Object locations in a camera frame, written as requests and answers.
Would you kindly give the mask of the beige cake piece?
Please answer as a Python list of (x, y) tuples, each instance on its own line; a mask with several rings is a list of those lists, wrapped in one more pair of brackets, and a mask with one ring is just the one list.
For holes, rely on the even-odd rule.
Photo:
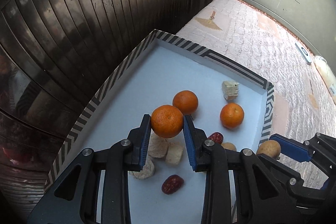
[(155, 173), (155, 165), (150, 156), (147, 156), (146, 163), (143, 166), (142, 170), (139, 172), (131, 172), (129, 171), (128, 174), (132, 175), (134, 178), (138, 180), (145, 180), (150, 178)]
[(165, 157), (168, 147), (169, 143), (165, 138), (152, 133), (150, 135), (147, 153), (150, 157), (161, 159)]
[(183, 155), (183, 146), (179, 143), (169, 143), (165, 162), (169, 165), (178, 165)]

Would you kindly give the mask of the red jujube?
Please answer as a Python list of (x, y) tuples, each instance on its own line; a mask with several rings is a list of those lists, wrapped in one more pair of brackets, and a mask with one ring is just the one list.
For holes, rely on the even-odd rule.
[(184, 182), (183, 178), (177, 174), (173, 174), (163, 182), (161, 190), (164, 194), (173, 194), (183, 186)]
[(207, 139), (212, 140), (215, 143), (222, 144), (224, 136), (220, 132), (214, 132)]

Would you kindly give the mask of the brown longan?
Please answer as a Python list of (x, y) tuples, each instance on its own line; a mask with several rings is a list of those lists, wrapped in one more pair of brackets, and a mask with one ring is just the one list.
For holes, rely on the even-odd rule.
[(231, 150), (231, 151), (237, 151), (236, 146), (233, 143), (230, 143), (230, 142), (222, 143), (221, 146), (223, 148)]
[(275, 140), (268, 140), (262, 143), (256, 152), (256, 155), (264, 154), (273, 159), (277, 159), (281, 153), (281, 146)]

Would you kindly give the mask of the beige cake piece top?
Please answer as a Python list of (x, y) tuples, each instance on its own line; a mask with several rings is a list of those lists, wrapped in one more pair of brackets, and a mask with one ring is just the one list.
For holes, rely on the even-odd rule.
[(134, 178), (138, 180), (145, 180), (150, 178), (155, 173), (155, 165), (150, 156), (147, 156), (146, 163), (143, 166), (142, 170), (139, 172), (131, 172), (129, 171), (128, 174), (132, 175)]

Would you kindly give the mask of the orange mandarin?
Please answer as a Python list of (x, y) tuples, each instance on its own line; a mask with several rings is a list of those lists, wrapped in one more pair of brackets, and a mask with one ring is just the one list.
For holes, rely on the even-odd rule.
[(159, 106), (152, 112), (151, 128), (162, 138), (174, 138), (183, 129), (183, 114), (175, 106)]
[(244, 120), (244, 110), (236, 103), (226, 104), (220, 112), (220, 121), (228, 129), (233, 129), (242, 124)]
[(174, 96), (173, 106), (178, 108), (183, 115), (191, 115), (198, 108), (198, 97), (190, 90), (183, 90)]

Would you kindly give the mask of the small beige cake cube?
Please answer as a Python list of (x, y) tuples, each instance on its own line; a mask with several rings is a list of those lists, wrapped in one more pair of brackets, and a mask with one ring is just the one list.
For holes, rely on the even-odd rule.
[(236, 81), (223, 81), (222, 92), (226, 101), (233, 101), (239, 95), (239, 83)]

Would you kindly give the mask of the striped white tray box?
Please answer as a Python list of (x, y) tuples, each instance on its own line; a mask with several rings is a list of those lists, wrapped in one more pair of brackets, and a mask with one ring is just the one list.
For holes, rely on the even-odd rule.
[(273, 118), (272, 83), (189, 40), (155, 30), (114, 70), (70, 131), (29, 223), (231, 223), (232, 151), (221, 82), (240, 82), (238, 146), (254, 151)]

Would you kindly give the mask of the wrapped white daikon radish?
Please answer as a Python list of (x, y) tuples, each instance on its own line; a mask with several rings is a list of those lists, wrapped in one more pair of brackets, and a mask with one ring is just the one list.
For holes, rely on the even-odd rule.
[(322, 56), (315, 56), (314, 63), (334, 103), (336, 103), (336, 78), (333, 71)]

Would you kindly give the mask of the white square electronic device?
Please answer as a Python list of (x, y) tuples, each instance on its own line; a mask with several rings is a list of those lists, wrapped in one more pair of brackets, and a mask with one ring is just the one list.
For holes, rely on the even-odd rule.
[(304, 46), (302, 46), (300, 43), (297, 43), (297, 42), (295, 42), (295, 47), (297, 48), (297, 50), (299, 51), (299, 53), (301, 54), (302, 58), (305, 60), (307, 65), (311, 65), (313, 60), (312, 60), (309, 52), (307, 51), (307, 49)]

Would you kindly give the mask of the pink quilted bed cover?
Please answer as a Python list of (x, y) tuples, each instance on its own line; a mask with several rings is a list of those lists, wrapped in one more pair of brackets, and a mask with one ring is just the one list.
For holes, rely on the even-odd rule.
[(263, 12), (240, 0), (213, 0), (178, 36), (214, 50), (274, 85), (271, 133), (299, 142), (335, 136), (335, 103), (301, 42)]

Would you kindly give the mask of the dark wooden slatted panel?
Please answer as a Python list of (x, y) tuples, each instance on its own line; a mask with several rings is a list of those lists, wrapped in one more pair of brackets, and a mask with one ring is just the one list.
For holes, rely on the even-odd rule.
[(24, 221), (87, 104), (154, 29), (205, 0), (1, 0), (1, 212)]

